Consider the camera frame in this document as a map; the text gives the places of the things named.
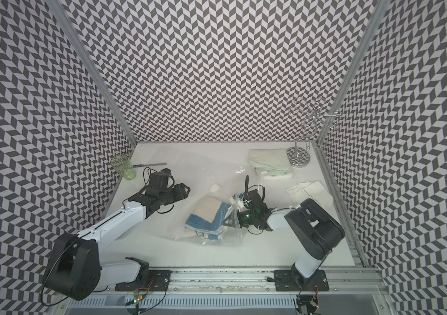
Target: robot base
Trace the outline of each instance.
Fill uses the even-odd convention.
[[[149,264],[146,261],[139,260],[134,257],[127,257],[132,261],[136,261],[141,265],[136,280],[132,282],[117,283],[115,291],[134,291],[136,289],[144,289],[150,287],[150,291],[167,291],[171,279],[170,270],[149,270]]]
[[[327,276],[323,270],[316,270],[306,279],[296,269],[274,270],[274,284],[277,292],[288,291],[328,291]]]

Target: light green towel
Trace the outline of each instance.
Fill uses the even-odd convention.
[[[291,175],[291,166],[285,149],[250,150],[250,165],[257,175],[285,176]]]

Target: folded towel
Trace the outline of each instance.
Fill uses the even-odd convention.
[[[315,200],[323,209],[327,210],[334,203],[334,198],[319,180],[298,183],[286,190],[294,203],[300,205],[307,198]]]
[[[190,214],[185,227],[202,233],[221,234],[226,230],[226,226],[222,224],[230,206],[220,200],[204,197]]]
[[[251,149],[249,162],[257,175],[285,176],[291,175],[291,166],[285,149],[262,150]]]

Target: round base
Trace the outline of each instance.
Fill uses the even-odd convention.
[[[309,156],[308,150],[300,147],[290,147],[286,150],[286,155],[288,156],[288,160],[290,160],[290,164],[293,167],[304,167],[308,165],[311,160],[311,156]]]

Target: black and white wall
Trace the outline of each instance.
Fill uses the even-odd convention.
[[[0,313],[44,310],[52,241],[99,220],[131,148],[43,1],[0,1]]]
[[[376,0],[61,0],[138,141],[277,141],[328,110]]]
[[[392,1],[324,143],[401,314],[447,314],[447,0]]]

